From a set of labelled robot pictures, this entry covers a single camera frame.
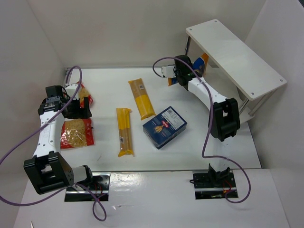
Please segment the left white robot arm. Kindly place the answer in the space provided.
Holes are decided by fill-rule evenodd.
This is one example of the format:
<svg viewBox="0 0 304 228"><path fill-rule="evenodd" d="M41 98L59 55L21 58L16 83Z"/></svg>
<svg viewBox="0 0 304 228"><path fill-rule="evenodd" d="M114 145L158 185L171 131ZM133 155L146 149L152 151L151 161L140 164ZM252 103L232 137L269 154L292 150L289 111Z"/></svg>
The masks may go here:
<svg viewBox="0 0 304 228"><path fill-rule="evenodd" d="M81 83L46 87L47 97L38 109L41 127L38 145L24 170L38 194L93 181L87 165L71 167L62 149L94 145L90 104L92 98Z"/></svg>

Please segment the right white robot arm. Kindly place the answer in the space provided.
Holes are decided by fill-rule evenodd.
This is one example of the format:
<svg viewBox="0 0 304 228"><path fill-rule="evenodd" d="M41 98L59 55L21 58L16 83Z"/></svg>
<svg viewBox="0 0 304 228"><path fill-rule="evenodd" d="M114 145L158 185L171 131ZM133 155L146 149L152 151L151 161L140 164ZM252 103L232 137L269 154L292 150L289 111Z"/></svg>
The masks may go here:
<svg viewBox="0 0 304 228"><path fill-rule="evenodd" d="M179 84L193 93L209 108L208 131L203 144L202 157L211 158L213 162L218 162L220 159L225 160L209 164L209 180L217 186L228 178L230 172L228 162L231 159L227 157L227 153L206 155L205 150L211 136L220 141L222 150L229 146L228 138L234 137L240 128L238 102L234 98L222 96L207 83L203 77L206 64L203 64L201 69L195 69L187 55L176 56L174 64L174 73Z"/></svg>

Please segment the blue orange pasta bag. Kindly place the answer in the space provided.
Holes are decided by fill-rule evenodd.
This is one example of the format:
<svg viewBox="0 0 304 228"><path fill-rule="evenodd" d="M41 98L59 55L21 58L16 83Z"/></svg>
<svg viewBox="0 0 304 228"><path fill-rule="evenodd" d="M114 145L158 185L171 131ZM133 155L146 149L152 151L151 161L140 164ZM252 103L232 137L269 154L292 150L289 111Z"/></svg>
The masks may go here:
<svg viewBox="0 0 304 228"><path fill-rule="evenodd" d="M176 58L178 58L181 61L187 63L192 68L192 70L196 72L196 74L199 77L205 76L205 72L206 72L206 68L207 68L207 62L208 62L208 59L209 59L208 55L203 54L202 56L200 56L199 58L197 58L194 62L192 62L191 59L187 55L179 55L179 56L176 56ZM176 59L174 60L175 69L177 68L177 69L181 69L181 70L185 69L185 70L191 71L181 61L176 60ZM174 84L179 84L178 81L177 81L177 78L176 77L169 78L168 79L168 86L172 86Z"/></svg>

